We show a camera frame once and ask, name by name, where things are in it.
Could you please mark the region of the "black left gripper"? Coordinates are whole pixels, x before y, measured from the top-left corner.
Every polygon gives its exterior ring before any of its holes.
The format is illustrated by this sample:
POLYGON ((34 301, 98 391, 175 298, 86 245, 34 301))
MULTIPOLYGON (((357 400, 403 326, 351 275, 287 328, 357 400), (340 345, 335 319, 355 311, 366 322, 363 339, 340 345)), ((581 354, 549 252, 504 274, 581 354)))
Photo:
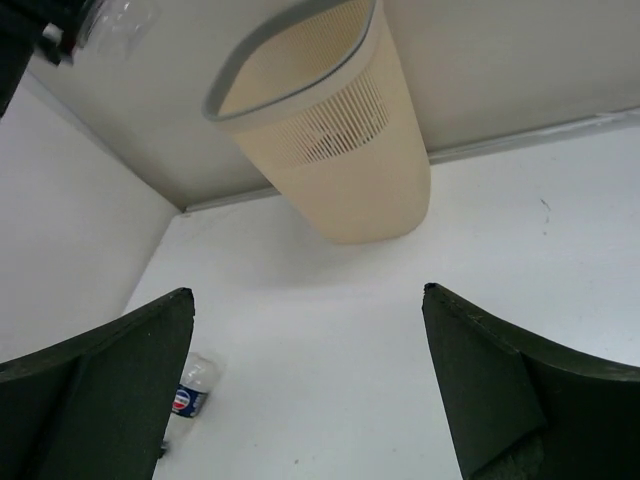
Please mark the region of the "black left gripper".
POLYGON ((1 2, 1 116, 33 55, 55 66, 72 63, 74 1, 1 2))

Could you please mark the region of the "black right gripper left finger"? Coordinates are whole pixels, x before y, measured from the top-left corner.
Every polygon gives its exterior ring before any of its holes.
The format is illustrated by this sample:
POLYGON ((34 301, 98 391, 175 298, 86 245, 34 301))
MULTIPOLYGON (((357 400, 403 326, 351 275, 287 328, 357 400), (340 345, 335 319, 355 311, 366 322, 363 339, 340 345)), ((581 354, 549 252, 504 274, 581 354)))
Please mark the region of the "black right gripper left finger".
POLYGON ((2 363, 2 478, 152 478, 194 317, 179 288, 2 363))

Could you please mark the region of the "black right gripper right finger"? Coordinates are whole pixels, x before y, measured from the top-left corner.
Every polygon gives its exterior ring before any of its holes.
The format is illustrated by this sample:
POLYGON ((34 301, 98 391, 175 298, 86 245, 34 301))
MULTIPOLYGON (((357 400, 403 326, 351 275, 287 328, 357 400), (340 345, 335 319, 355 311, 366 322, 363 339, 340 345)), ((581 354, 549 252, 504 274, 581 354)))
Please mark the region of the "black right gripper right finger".
POLYGON ((437 283, 429 350, 465 479, 636 479, 639 370, 550 341, 437 283))

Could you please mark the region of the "red label water bottle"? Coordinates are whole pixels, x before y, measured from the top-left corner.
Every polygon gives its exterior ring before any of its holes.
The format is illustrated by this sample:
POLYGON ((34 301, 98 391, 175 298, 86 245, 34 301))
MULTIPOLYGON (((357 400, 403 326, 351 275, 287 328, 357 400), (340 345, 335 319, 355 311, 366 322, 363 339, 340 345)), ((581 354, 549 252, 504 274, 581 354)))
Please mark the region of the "red label water bottle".
POLYGON ((97 1, 81 26, 77 47, 110 60, 127 60, 160 13, 156 1, 97 1))

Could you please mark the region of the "small black cap cola bottle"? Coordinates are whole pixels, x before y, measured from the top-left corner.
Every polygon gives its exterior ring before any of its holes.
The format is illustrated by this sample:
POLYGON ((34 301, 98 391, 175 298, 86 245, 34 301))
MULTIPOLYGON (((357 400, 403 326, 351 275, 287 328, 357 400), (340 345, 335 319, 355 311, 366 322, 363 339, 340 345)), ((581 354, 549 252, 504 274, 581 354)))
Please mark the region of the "small black cap cola bottle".
POLYGON ((190 433, 222 375, 223 366, 219 362, 196 352, 188 354, 172 402, 159 459, 175 450, 190 433))

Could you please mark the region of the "blue label water bottle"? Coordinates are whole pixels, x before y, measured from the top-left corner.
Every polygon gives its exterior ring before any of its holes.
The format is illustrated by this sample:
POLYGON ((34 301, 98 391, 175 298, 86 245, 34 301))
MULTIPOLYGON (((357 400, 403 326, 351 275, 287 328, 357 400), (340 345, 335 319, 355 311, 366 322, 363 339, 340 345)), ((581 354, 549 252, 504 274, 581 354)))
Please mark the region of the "blue label water bottle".
POLYGON ((321 126, 306 132, 305 147, 307 156, 318 161, 351 152, 360 144, 345 131, 321 126))

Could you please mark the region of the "beige plastic waste bin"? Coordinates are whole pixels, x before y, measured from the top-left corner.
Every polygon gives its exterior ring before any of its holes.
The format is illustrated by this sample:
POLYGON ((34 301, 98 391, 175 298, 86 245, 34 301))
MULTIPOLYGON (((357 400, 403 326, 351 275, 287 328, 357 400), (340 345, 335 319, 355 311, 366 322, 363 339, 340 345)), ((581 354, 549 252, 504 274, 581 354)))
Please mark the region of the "beige plastic waste bin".
POLYGON ((203 113, 333 242, 400 237, 426 216, 430 164, 379 1, 301 1, 264 21, 203 113))

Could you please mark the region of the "aluminium table edge rail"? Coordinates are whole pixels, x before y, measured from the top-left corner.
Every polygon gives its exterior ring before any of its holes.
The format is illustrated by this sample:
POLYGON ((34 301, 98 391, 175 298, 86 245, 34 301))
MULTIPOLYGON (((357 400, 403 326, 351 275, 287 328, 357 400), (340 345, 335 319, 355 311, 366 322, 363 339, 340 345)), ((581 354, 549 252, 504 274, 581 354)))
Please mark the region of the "aluminium table edge rail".
MULTIPOLYGON (((595 116, 557 124, 540 129, 528 130, 489 140, 477 141, 450 148, 433 150, 429 153, 432 165, 464 160, 484 155, 517 150, 539 144, 564 141, 571 138, 591 136, 617 129, 639 126, 639 107, 599 113, 595 116)), ((213 200, 187 206, 184 214, 208 210, 217 207, 234 205, 279 195, 280 192, 271 187, 216 198, 213 200)))

